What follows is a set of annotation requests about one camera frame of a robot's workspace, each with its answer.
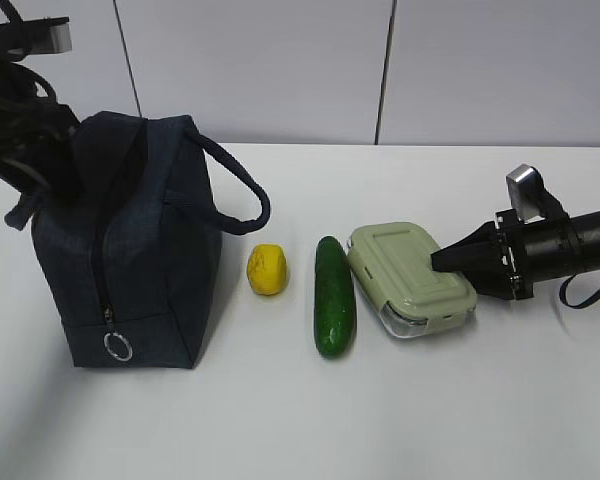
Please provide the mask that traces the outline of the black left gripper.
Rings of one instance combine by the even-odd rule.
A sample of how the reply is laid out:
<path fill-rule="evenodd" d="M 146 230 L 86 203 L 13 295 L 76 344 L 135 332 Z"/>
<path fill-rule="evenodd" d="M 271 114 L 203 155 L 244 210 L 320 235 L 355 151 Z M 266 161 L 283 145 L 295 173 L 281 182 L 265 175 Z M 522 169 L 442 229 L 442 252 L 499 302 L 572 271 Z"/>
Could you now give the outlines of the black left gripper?
<path fill-rule="evenodd" d="M 17 190 L 51 190 L 64 203 L 84 192 L 74 160 L 80 126 L 64 104 L 0 100 L 0 179 Z"/>

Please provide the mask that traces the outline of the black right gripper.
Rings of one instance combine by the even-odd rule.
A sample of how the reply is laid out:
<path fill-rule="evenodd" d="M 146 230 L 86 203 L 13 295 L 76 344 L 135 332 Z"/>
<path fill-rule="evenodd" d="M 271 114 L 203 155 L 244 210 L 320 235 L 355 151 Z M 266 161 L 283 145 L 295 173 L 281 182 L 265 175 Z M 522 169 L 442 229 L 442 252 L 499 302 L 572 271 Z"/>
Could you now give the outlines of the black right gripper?
<path fill-rule="evenodd" d="M 464 239 L 431 254 L 434 271 L 462 272 L 480 295 L 502 300 L 533 297 L 528 225 L 513 209 L 496 213 Z"/>

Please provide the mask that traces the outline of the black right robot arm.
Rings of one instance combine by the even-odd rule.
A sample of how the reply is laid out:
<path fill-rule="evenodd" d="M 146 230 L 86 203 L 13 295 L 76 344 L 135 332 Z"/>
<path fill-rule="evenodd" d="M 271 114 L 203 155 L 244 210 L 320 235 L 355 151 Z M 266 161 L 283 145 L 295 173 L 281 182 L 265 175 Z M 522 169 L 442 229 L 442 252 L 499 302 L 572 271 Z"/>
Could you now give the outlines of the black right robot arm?
<path fill-rule="evenodd" d="M 464 239 L 431 255 L 437 272 L 463 274 L 477 293 L 503 300 L 533 296 L 538 282 L 600 270 L 600 211 L 525 223 L 500 211 Z"/>

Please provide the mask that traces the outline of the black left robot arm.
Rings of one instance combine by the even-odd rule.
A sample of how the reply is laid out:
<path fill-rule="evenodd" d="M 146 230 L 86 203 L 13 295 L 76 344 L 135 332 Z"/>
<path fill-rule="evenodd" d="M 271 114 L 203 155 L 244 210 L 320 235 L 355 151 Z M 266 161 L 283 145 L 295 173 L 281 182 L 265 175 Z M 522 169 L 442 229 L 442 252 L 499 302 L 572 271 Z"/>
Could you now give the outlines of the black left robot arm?
<path fill-rule="evenodd" d="M 72 147 L 80 122 L 21 61 L 71 49 L 66 17 L 0 24 L 0 179 L 22 194 L 41 191 L 64 203 L 83 190 Z"/>

